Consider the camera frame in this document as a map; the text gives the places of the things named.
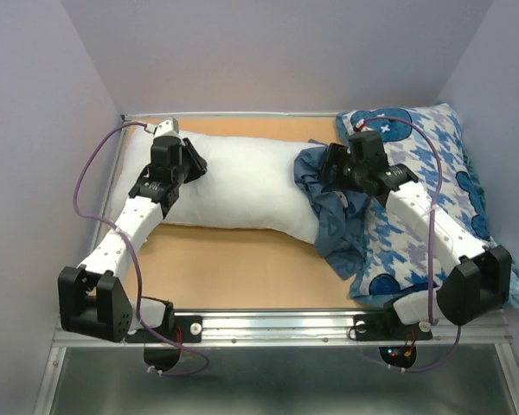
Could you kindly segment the blue letter-print pillowcase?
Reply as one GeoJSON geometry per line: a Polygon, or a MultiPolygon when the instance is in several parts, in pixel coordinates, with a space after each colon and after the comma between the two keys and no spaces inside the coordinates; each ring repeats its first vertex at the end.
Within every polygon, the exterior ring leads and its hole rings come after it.
{"type": "Polygon", "coordinates": [[[318,219],[314,248],[337,276],[347,280],[366,262],[365,212],[370,198],[361,193],[323,185],[319,180],[328,145],[308,142],[294,160],[293,176],[318,219]]]}

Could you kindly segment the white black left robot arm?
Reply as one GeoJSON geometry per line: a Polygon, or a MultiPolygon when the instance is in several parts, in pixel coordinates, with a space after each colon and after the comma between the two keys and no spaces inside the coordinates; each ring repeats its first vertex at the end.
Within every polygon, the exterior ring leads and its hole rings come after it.
{"type": "Polygon", "coordinates": [[[132,186],[121,214],[92,253],[58,277],[61,326],[68,332],[110,342],[145,329],[155,340],[175,330],[173,305],[138,297],[130,301],[124,280],[137,252],[176,203],[180,187],[204,176],[206,161],[187,138],[154,137],[151,161],[132,186]]]}

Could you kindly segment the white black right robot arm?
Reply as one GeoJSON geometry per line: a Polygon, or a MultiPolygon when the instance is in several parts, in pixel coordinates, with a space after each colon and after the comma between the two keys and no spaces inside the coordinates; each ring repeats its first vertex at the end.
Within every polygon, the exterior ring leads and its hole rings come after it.
{"type": "Polygon", "coordinates": [[[319,181],[373,197],[427,244],[428,260],[438,260],[447,274],[441,286],[429,282],[426,290],[395,300],[381,315],[386,335],[400,337],[412,324],[433,319],[464,326],[508,302],[509,251],[468,233],[412,170],[390,164],[379,133],[357,132],[346,145],[330,144],[319,181]]]}

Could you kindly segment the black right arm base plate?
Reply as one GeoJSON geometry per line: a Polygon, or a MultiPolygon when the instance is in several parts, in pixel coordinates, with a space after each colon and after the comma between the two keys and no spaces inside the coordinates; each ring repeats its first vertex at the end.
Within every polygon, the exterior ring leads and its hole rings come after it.
{"type": "Polygon", "coordinates": [[[358,342],[429,341],[433,333],[422,331],[418,324],[403,324],[396,316],[368,313],[354,317],[348,338],[358,342]]]}

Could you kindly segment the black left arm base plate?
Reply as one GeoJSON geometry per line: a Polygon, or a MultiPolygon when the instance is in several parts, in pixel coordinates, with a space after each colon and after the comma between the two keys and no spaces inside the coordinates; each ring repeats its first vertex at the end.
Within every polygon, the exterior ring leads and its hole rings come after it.
{"type": "MultiPolygon", "coordinates": [[[[161,336],[172,342],[182,344],[197,344],[202,341],[202,316],[182,316],[175,314],[171,322],[165,322],[160,327],[154,328],[161,336]]],[[[134,334],[128,335],[125,341],[133,343],[158,343],[156,338],[146,329],[138,329],[134,334]]]]}

